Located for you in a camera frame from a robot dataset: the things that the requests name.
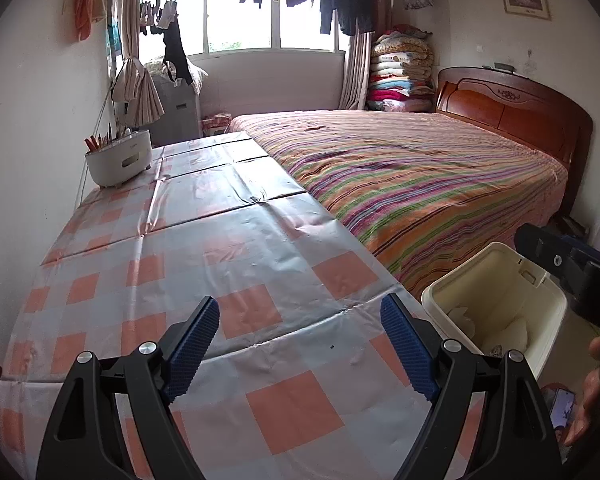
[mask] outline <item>white pen holder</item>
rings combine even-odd
[[[96,184],[100,187],[119,186],[151,167],[149,130],[133,132],[84,157]]]

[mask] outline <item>window frame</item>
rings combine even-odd
[[[202,48],[203,51],[198,54],[187,54],[187,57],[191,60],[195,59],[211,59],[220,56],[226,56],[227,54],[238,54],[241,52],[270,52],[270,53],[291,53],[291,52],[314,52],[316,54],[336,55],[343,56],[345,53],[346,45],[344,49],[338,44],[338,16],[336,10],[333,11],[333,17],[331,27],[333,31],[333,50],[323,50],[321,48],[301,48],[301,47],[282,47],[280,43],[280,0],[271,0],[271,16],[270,16],[270,33],[271,33],[271,46],[264,46],[258,48],[233,48],[230,50],[216,50],[209,52],[209,38],[208,38],[208,1],[203,0],[202,3]]]

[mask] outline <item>beige trash bin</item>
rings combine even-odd
[[[520,345],[526,327],[524,354],[537,379],[567,309],[567,298],[550,276],[505,244],[493,242],[429,285],[422,305],[442,332],[474,353],[483,353],[480,348],[504,352],[502,347],[512,341]]]

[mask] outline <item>striped bedspread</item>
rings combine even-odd
[[[486,244],[544,225],[567,171],[441,114],[358,110],[235,118],[416,298]]]

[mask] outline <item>blue object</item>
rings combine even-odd
[[[433,357],[391,295],[382,299],[380,321],[391,344],[407,372],[413,389],[433,401],[440,392],[433,373]]]
[[[165,363],[168,367],[169,381],[162,391],[169,402],[187,393],[219,325],[220,307],[216,300],[209,298],[178,343],[169,361]]]

